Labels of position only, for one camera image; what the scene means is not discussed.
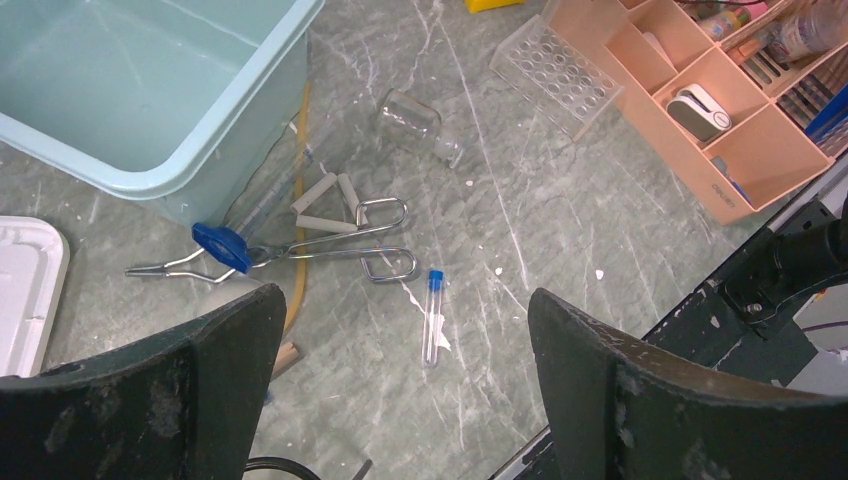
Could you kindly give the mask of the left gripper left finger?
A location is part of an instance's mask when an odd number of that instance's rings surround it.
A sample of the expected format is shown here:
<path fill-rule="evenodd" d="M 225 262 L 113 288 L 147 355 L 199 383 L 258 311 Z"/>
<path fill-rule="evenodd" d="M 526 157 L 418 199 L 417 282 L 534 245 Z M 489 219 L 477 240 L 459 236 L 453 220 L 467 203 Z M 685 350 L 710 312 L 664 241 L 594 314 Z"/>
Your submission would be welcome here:
<path fill-rule="evenodd" d="M 286 317 L 264 285 L 203 316 L 1 380 L 5 479 L 239 479 Z"/>

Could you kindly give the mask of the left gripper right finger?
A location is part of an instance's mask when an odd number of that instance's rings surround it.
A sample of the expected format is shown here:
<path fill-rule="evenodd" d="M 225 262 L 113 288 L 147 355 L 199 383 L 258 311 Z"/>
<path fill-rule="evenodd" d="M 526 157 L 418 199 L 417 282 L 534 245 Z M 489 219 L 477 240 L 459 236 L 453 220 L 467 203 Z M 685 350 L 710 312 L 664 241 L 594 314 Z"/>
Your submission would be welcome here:
<path fill-rule="evenodd" d="M 528 328 L 564 479 L 843 479 L 847 400 L 719 372 L 550 291 Z"/>

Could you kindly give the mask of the yellow test tube rack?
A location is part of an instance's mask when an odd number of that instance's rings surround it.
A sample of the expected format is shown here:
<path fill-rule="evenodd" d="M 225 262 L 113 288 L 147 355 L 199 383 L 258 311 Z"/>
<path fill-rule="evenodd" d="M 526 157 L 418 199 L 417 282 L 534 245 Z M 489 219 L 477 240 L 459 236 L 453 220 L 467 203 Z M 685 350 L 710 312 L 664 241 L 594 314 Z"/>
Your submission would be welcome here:
<path fill-rule="evenodd" d="M 465 0 L 466 8 L 471 14 L 513 5 L 521 5 L 523 3 L 524 0 Z"/>

